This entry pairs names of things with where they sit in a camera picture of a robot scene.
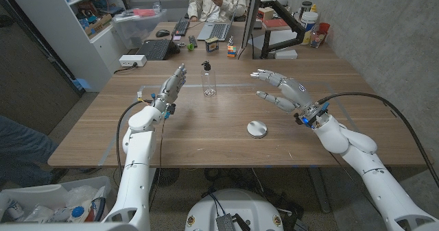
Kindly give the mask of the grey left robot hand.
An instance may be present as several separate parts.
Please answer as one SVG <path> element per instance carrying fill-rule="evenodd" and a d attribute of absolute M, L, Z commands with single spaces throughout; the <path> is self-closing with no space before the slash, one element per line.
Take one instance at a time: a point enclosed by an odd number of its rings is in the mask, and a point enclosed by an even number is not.
<path fill-rule="evenodd" d="M 168 105 L 173 104 L 178 98 L 180 89 L 186 82 L 185 64 L 182 63 L 162 85 L 152 106 L 157 110 L 164 112 Z"/>

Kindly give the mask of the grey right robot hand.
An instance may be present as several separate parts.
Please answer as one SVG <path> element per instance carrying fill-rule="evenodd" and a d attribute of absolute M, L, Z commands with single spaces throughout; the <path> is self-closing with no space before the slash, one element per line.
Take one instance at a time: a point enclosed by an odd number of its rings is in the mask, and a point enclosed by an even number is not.
<path fill-rule="evenodd" d="M 275 97 L 263 91 L 258 90 L 257 96 L 275 104 L 278 108 L 287 113 L 298 109 L 303 112 L 310 111 L 313 101 L 306 88 L 293 78 L 285 77 L 280 73 L 259 69 L 257 72 L 250 74 L 252 78 L 269 82 L 271 85 L 278 87 L 285 97 Z"/>

